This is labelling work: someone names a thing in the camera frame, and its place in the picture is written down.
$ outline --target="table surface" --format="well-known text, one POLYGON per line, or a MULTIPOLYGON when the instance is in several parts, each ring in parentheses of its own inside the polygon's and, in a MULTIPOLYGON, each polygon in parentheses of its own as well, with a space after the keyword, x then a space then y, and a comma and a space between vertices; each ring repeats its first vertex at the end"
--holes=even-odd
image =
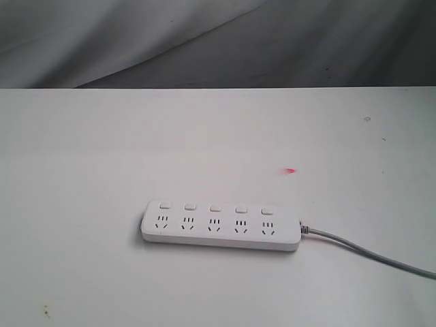
POLYGON ((435 281, 318 238, 287 254, 138 226, 153 198, 283 204, 436 271, 435 125, 436 88, 1 90, 0 324, 434 326, 435 281))

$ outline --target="red mark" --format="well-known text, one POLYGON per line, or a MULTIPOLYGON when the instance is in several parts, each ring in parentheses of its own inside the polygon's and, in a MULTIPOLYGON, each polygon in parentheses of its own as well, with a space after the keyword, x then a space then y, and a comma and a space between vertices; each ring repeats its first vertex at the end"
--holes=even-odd
POLYGON ((283 173, 284 174, 293 174, 297 171, 297 169, 292 169, 292 168, 285 168, 283 169, 283 173))

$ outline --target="white power strip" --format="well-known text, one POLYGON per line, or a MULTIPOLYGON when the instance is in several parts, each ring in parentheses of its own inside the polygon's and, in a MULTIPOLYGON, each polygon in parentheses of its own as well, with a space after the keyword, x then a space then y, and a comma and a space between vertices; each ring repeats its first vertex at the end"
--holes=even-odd
POLYGON ((295 251, 300 222, 291 208, 152 200, 141 223, 145 240, 215 247, 295 251))

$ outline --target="stain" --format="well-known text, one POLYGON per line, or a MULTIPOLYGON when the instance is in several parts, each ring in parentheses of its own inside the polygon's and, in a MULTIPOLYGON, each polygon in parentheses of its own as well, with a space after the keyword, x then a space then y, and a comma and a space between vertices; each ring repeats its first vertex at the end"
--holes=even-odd
POLYGON ((50 314, 48 312, 48 305, 44 305, 44 318, 50 319, 50 314))
POLYGON ((292 169, 292 168, 285 168, 282 170, 283 174, 289 175, 289 174, 293 174, 297 171, 297 169, 292 169))

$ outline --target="gray cloth backdrop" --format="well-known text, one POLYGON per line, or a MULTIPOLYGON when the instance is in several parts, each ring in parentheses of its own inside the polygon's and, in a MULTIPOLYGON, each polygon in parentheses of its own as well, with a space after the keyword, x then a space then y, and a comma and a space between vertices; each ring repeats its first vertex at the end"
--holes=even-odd
POLYGON ((436 85, 435 0, 0 0, 0 87, 436 85))

